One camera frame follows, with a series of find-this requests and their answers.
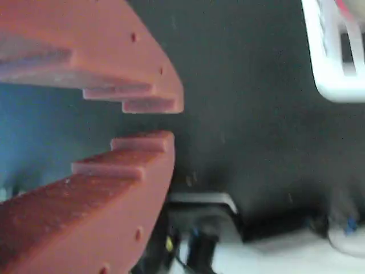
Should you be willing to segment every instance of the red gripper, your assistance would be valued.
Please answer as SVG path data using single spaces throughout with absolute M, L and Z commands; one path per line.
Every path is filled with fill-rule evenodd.
M 0 273 L 127 273 L 143 253 L 175 162 L 166 131 L 114 139 L 73 175 L 0 205 Z
M 0 1 L 0 82 L 82 88 L 130 113 L 178 113 L 183 87 L 125 0 Z

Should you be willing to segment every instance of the yellow component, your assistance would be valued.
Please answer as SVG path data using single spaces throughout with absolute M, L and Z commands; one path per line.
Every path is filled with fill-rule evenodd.
M 170 237 L 167 237 L 166 239 L 166 250 L 170 253 L 173 251 L 173 243 Z

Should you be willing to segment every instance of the white container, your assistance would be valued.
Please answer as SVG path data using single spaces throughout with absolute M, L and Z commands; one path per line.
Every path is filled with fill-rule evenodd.
M 365 102 L 365 59 L 359 21 L 344 16 L 335 0 L 302 0 L 314 80 L 333 102 Z M 342 61 L 348 33 L 354 63 Z

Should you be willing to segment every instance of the screw hole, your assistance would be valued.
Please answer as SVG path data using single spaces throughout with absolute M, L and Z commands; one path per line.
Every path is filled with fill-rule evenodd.
M 143 228 L 139 227 L 135 234 L 135 240 L 140 241 L 140 240 L 142 240 L 142 237 L 143 237 Z
M 136 34 L 136 33 L 132 33 L 132 34 L 131 34 L 131 40 L 132 40 L 132 43 L 137 42 L 138 37 L 137 37 L 137 34 Z
M 103 267 L 100 271 L 99 274 L 109 274 L 109 268 L 108 267 Z

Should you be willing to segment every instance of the black cable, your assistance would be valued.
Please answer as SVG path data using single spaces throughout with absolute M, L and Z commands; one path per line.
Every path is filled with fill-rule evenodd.
M 175 259 L 176 261 L 181 265 L 181 267 L 187 271 L 189 274 L 216 274 L 215 272 L 213 272 L 211 269 L 207 269 L 206 271 L 204 271 L 204 273 L 198 273 L 196 272 L 194 269 L 192 269 L 191 267 L 189 267 L 187 264 L 185 264 L 181 259 L 180 259 L 180 249 L 176 249 L 176 253 L 175 253 Z
M 365 259 L 365 254 L 359 254 L 359 253 L 351 253 L 349 251 L 346 250 L 342 250 L 341 248 L 339 248 L 337 245 L 334 244 L 334 242 L 332 241 L 331 237 L 330 237 L 330 233 L 328 231 L 327 234 L 327 238 L 328 238 L 328 242 L 330 243 L 331 248 L 333 248 L 334 250 L 336 250 L 337 252 L 352 257 L 352 258 L 356 258 L 356 259 Z
M 191 269 L 188 265 L 186 265 L 181 259 L 180 259 L 180 249 L 177 249 L 175 259 L 176 261 L 181 265 L 181 267 L 187 271 L 189 274 L 198 274 L 193 269 Z

